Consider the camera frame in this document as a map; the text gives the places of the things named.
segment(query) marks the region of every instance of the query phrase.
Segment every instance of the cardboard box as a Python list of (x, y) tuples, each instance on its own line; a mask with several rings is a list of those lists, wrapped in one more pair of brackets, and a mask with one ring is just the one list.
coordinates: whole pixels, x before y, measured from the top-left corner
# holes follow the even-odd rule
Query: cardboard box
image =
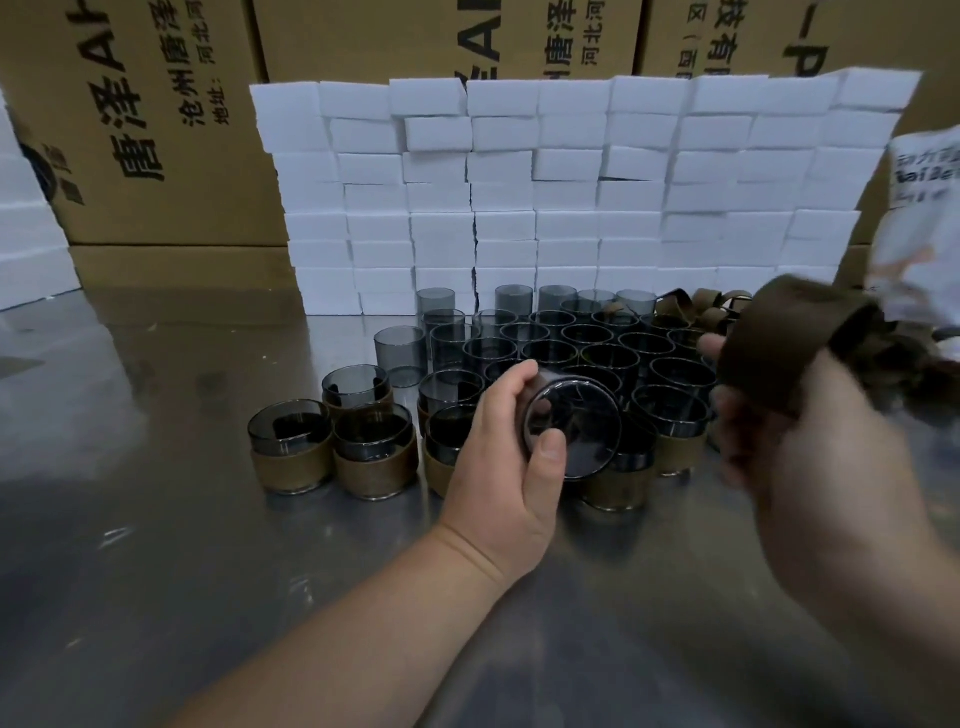
[[(895, 134), (945, 129), (960, 117), (955, 93), (960, 45), (954, 38), (960, 4), (949, 0), (751, 0), (728, 7), (651, 0), (646, 15), (635, 69), (644, 76), (690, 77), (719, 70), (806, 77), (848, 66), (920, 70), (924, 76)], [(824, 88), (828, 98), (829, 82)], [(824, 110), (811, 106), (805, 113)], [(889, 174), (884, 160), (860, 199), (863, 215), (854, 242), (873, 239), (887, 209)]]
[(282, 246), (246, 6), (173, 7), (7, 3), (0, 85), (17, 135), (73, 243)]
[(254, 0), (273, 82), (608, 79), (630, 73), (642, 0)]

